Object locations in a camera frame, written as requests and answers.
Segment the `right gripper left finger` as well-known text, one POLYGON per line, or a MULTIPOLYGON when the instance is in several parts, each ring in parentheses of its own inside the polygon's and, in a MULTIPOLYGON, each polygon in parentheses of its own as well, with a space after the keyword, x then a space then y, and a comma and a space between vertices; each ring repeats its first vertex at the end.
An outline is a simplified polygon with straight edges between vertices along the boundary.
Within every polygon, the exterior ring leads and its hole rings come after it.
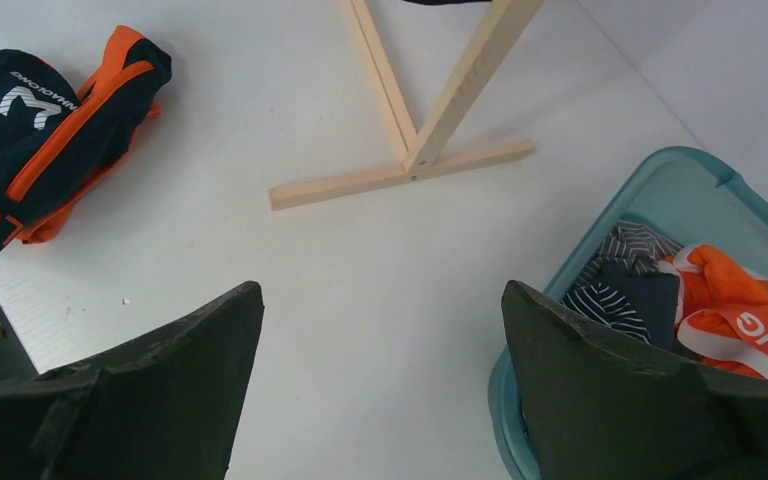
POLYGON ((247 281, 26 381, 0 381, 0 479, 222 479, 264 317, 247 281))

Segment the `navy striped underwear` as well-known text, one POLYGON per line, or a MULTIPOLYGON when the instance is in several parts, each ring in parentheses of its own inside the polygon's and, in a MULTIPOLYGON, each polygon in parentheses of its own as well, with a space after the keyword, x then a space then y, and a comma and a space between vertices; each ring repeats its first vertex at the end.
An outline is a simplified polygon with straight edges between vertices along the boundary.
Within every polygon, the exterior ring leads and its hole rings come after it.
POLYGON ((679 279, 659 262, 684 245, 644 223, 621 220, 561 299, 566 308, 650 346, 675 345, 679 279))

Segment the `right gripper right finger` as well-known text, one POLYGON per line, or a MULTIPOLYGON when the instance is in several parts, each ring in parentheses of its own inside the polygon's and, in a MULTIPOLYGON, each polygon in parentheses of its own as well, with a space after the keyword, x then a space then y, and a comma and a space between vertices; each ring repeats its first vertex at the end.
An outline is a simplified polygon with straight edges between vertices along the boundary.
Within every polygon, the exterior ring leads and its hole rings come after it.
POLYGON ((520 281, 501 309, 546 479, 768 479, 768 381, 657 349, 520 281))

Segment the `navy orange-trimmed underwear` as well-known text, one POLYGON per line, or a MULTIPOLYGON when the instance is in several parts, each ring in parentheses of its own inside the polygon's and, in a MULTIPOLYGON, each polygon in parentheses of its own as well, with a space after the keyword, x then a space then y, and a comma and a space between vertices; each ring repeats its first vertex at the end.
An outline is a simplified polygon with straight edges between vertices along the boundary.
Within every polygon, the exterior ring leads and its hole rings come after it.
POLYGON ((124 25, 78 90, 41 58, 0 50, 0 251, 61 232, 159 114, 155 97, 171 78, 171 57, 124 25))

